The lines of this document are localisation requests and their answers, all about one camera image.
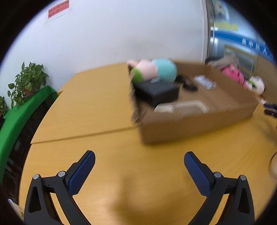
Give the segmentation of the white power bank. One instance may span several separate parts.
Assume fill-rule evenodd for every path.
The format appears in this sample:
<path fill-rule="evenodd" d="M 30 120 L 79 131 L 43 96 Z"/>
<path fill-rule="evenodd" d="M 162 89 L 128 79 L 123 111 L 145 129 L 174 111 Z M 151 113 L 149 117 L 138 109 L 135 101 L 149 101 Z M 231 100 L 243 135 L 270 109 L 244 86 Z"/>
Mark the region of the white power bank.
<path fill-rule="evenodd" d="M 197 75 L 194 77 L 194 81 L 200 84 L 206 90 L 212 90 L 216 88 L 216 82 L 209 80 L 204 75 Z"/>

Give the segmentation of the black sunglasses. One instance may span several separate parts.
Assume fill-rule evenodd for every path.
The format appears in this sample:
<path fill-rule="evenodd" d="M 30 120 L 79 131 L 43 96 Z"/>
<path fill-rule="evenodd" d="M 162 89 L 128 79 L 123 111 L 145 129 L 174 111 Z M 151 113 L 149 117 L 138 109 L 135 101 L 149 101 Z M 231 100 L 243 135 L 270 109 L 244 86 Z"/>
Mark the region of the black sunglasses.
<path fill-rule="evenodd" d="M 198 91 L 198 87 L 187 76 L 177 75 L 175 81 L 182 83 L 182 88 L 187 91 Z"/>

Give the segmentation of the white clear phone case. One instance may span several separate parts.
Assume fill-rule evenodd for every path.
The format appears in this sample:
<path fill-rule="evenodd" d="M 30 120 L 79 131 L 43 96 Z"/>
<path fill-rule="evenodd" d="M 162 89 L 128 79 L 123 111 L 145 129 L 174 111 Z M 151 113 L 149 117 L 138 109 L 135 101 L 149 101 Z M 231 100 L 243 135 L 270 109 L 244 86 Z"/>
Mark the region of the white clear phone case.
<path fill-rule="evenodd" d="M 159 104 L 155 107 L 154 111 L 156 113 L 208 113 L 209 107 L 206 104 L 204 104 L 201 100 L 191 100 Z"/>

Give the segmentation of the pink pig plush teal shirt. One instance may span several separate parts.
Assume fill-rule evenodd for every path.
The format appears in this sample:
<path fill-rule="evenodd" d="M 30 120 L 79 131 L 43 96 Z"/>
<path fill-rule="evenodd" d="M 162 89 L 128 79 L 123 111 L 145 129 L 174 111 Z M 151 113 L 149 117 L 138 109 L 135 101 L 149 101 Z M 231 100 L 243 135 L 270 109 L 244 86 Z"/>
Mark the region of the pink pig plush teal shirt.
<path fill-rule="evenodd" d="M 127 66 L 133 83 L 153 79 L 173 83 L 177 78 L 177 66 L 171 59 L 128 60 Z"/>

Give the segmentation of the black charger box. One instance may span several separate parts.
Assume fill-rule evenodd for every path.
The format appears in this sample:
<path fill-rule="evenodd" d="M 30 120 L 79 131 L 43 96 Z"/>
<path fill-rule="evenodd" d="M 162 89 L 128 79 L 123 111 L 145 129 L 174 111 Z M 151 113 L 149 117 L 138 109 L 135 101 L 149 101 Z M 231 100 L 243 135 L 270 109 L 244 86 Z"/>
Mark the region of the black charger box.
<path fill-rule="evenodd" d="M 179 96 L 179 86 L 174 83 L 142 82 L 134 83 L 133 87 L 136 98 L 152 107 L 176 101 Z"/>

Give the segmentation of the white panda plush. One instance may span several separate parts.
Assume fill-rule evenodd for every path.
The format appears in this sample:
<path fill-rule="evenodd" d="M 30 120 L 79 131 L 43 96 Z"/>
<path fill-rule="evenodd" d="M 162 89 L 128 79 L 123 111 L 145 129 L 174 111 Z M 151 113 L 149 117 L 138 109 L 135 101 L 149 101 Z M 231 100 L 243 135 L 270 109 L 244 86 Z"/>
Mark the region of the white panda plush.
<path fill-rule="evenodd" d="M 265 91 L 265 84 L 259 76 L 251 76 L 248 80 L 248 90 L 257 96 L 260 96 Z"/>

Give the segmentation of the pink strawberry bear plush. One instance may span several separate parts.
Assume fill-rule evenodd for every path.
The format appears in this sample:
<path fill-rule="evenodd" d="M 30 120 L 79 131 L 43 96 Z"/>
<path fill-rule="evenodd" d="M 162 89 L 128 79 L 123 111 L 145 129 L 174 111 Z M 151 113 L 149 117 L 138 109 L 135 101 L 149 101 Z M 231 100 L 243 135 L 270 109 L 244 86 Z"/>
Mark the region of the pink strawberry bear plush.
<path fill-rule="evenodd" d="M 244 78 L 244 75 L 236 66 L 229 65 L 222 69 L 222 73 L 234 80 L 240 86 L 243 86 L 245 89 L 247 89 L 247 82 Z"/>

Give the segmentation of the beige folded cloth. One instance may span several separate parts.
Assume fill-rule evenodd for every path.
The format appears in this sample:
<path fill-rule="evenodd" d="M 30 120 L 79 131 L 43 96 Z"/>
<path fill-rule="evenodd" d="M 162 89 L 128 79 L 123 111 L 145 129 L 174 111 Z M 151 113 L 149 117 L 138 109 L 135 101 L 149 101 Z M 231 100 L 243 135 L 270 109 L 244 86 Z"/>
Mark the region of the beige folded cloth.
<path fill-rule="evenodd" d="M 238 68 L 239 59 L 236 57 L 235 54 L 229 54 L 220 59 L 211 60 L 207 63 L 207 65 L 218 70 L 223 70 L 228 66 L 234 66 L 235 68 Z"/>

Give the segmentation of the green covered bench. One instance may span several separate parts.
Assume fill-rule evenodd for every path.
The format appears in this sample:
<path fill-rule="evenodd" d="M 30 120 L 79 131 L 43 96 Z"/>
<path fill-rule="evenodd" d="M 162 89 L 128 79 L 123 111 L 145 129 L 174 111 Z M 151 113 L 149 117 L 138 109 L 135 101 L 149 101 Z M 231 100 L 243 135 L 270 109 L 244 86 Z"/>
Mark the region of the green covered bench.
<path fill-rule="evenodd" d="M 30 99 L 28 99 L 20 107 L 15 106 L 10 109 L 6 116 L 5 121 L 1 127 L 1 181 L 3 181 L 4 171 L 9 154 L 21 133 L 23 127 L 27 123 L 31 115 L 37 108 L 49 97 L 56 99 L 57 92 L 50 86 L 46 86 L 37 91 Z"/>

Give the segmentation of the cardboard tray box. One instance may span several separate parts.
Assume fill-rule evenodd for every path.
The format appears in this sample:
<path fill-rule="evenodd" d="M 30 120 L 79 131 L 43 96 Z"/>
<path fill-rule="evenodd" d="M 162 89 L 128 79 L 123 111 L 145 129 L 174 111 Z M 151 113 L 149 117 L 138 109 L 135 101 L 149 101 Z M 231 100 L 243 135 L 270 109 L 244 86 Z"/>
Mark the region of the cardboard tray box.
<path fill-rule="evenodd" d="M 204 75 L 216 82 L 215 89 L 206 90 L 201 85 L 198 91 L 179 89 L 178 102 L 199 100 L 209 108 L 207 113 L 200 111 L 188 114 L 175 112 L 155 112 L 149 104 L 138 100 L 135 90 L 131 89 L 133 103 L 133 121 L 138 126 L 142 142 L 154 144 L 187 138 L 218 128 L 229 126 L 250 118 L 258 100 L 234 80 L 200 62 L 176 60 L 177 72 L 193 80 L 197 75 Z"/>

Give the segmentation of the small potted plant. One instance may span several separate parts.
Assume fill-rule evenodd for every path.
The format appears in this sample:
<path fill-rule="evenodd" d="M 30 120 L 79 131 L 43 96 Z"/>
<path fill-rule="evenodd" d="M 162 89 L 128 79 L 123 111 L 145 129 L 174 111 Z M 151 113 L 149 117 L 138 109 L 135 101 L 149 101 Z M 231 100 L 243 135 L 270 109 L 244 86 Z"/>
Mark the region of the small potted plant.
<path fill-rule="evenodd" d="M 1 115 L 5 116 L 8 112 L 9 108 L 6 104 L 5 98 L 0 96 L 0 112 Z"/>

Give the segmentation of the potted green plant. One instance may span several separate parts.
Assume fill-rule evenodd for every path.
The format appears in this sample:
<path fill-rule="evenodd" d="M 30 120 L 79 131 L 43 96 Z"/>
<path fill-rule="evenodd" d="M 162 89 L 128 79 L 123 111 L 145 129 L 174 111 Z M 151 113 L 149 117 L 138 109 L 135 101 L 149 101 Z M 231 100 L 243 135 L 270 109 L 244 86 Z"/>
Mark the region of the potted green plant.
<path fill-rule="evenodd" d="M 8 84 L 7 95 L 11 99 L 11 108 L 20 107 L 41 87 L 46 86 L 49 75 L 44 71 L 42 64 L 25 62 L 21 65 L 21 71 L 15 76 L 15 81 Z"/>

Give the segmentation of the red wall notice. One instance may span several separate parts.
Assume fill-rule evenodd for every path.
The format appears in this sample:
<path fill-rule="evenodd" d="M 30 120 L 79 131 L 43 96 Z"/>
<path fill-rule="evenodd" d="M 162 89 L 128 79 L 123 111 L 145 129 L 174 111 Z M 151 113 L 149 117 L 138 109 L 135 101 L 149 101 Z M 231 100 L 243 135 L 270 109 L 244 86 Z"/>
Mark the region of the red wall notice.
<path fill-rule="evenodd" d="M 68 8 L 69 8 L 69 0 L 63 1 L 63 2 L 55 5 L 48 10 L 48 18 L 51 18 L 51 17 L 59 14 L 60 12 L 65 11 Z"/>

